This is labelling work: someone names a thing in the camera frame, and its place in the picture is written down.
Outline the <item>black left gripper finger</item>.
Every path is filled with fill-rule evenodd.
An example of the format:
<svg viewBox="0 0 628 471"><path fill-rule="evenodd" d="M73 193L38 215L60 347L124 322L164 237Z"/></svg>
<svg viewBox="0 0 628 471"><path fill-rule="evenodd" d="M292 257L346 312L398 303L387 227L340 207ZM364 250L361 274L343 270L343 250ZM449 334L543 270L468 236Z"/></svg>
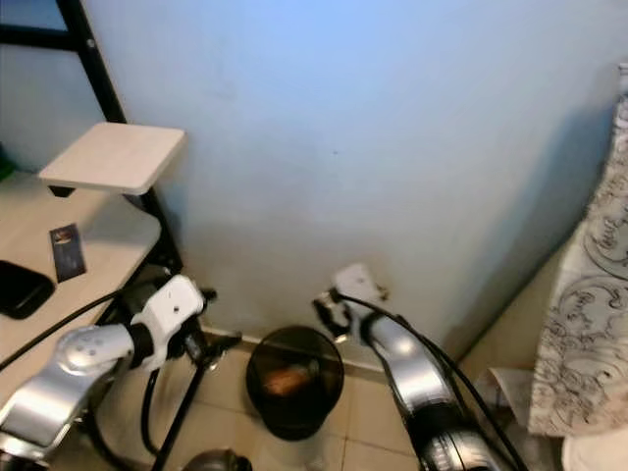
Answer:
<svg viewBox="0 0 628 471"><path fill-rule="evenodd" d="M217 364L221 362L221 359L225 357L226 353L235 348L241 341L241 334L212 337L208 341L205 357L203 357L203 367L215 369Z"/></svg>

